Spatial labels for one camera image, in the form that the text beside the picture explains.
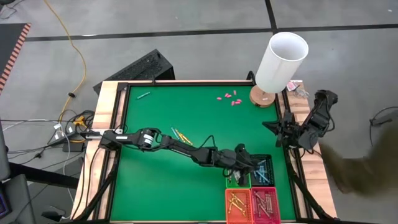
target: green marker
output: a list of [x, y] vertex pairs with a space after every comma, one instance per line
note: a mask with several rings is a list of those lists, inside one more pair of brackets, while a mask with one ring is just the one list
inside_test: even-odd
[[149, 94], [150, 94], [150, 92], [144, 93], [144, 94], [142, 94], [141, 96], [138, 96], [138, 97], [137, 97], [137, 100], [139, 100], [139, 99], [141, 99], [142, 97], [147, 96], [147, 95], [149, 95]]

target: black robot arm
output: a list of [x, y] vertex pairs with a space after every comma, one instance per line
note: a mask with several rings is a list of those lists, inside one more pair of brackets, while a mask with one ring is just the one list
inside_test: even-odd
[[316, 145], [318, 138], [334, 129], [334, 125], [329, 129], [330, 120], [333, 122], [330, 108], [337, 103], [337, 99], [337, 95], [332, 91], [318, 90], [314, 107], [301, 125], [296, 122], [294, 114], [287, 110], [281, 120], [262, 124], [277, 135], [277, 146], [302, 147], [309, 150]]
[[255, 170], [257, 164], [251, 162], [250, 155], [244, 144], [238, 144], [234, 151], [218, 150], [217, 147], [193, 147], [172, 137], [162, 134], [157, 128], [144, 128], [133, 134], [116, 134], [112, 130], [105, 131], [99, 147], [117, 150], [122, 145], [133, 145], [144, 152], [155, 152], [160, 149], [171, 150], [189, 157], [193, 162], [203, 167], [219, 167], [238, 173], [238, 183], [246, 185], [246, 175]]

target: black box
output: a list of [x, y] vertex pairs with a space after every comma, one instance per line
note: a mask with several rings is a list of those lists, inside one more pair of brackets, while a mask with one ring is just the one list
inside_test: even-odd
[[[175, 80], [173, 65], [157, 50], [131, 63], [104, 81]], [[93, 87], [99, 95], [102, 82]]]

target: plastic bin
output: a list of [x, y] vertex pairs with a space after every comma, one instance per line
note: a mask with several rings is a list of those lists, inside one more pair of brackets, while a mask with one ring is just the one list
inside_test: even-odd
[[253, 187], [251, 189], [251, 195], [254, 224], [280, 224], [281, 220], [276, 188]]
[[239, 186], [238, 182], [235, 180], [235, 178], [233, 177], [233, 175], [231, 176], [231, 178], [225, 178], [225, 184], [226, 184], [226, 188], [251, 188], [251, 176], [250, 174], [248, 174], [248, 184], [246, 184], [245, 186]]
[[250, 189], [225, 190], [227, 224], [253, 224], [251, 199]]
[[253, 162], [262, 162], [260, 166], [263, 166], [264, 171], [265, 171], [265, 178], [269, 180], [267, 182], [266, 180], [260, 181], [260, 175], [255, 174], [255, 172], [250, 173], [250, 178], [251, 178], [251, 186], [253, 187], [275, 187], [275, 178], [274, 178], [274, 168], [272, 165], [272, 158], [271, 155], [267, 154], [256, 154], [256, 155], [251, 155], [250, 158], [252, 159]]

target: yellow cable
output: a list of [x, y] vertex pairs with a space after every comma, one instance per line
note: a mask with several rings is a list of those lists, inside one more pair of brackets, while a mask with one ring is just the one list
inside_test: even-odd
[[[83, 84], [83, 82], [84, 82], [85, 79], [86, 79], [86, 61], [85, 61], [85, 58], [83, 57], [83, 55], [81, 54], [81, 52], [79, 51], [79, 49], [77, 49], [77, 47], [75, 47], [75, 45], [73, 44], [72, 39], [70, 38], [68, 29], [67, 29], [67, 28], [65, 27], [65, 25], [63, 24], [61, 18], [60, 18], [60, 17], [58, 16], [58, 14], [54, 11], [54, 9], [51, 7], [51, 5], [49, 4], [49, 2], [47, 2], [47, 0], [43, 0], [43, 1], [44, 1], [44, 3], [49, 7], [49, 9], [52, 11], [52, 13], [55, 15], [55, 17], [58, 19], [58, 21], [60, 21], [60, 23], [61, 23], [63, 29], [64, 29], [65, 32], [67, 33], [68, 39], [69, 39], [69, 41], [70, 41], [70, 45], [72, 45], [72, 47], [79, 53], [80, 58], [81, 58], [81, 61], [83, 62], [83, 67], [84, 67], [83, 78], [81, 79], [79, 85], [72, 91], [72, 93], [75, 93], [75, 92], [77, 91], [77, 89], [80, 88], [81, 84]], [[65, 102], [65, 105], [63, 106], [63, 109], [62, 109], [61, 115], [60, 115], [60, 117], [59, 117], [59, 119], [58, 119], [58, 122], [61, 122], [62, 117], [63, 117], [63, 112], [66, 110], [66, 108], [67, 108], [67, 106], [68, 106], [70, 100], [71, 100], [71, 97], [69, 96], [68, 99], [67, 99], [67, 101]]]
[[73, 143], [82, 143], [82, 142], [85, 142], [86, 141], [86, 139], [82, 139], [82, 140], [70, 140], [70, 142], [73, 142]]

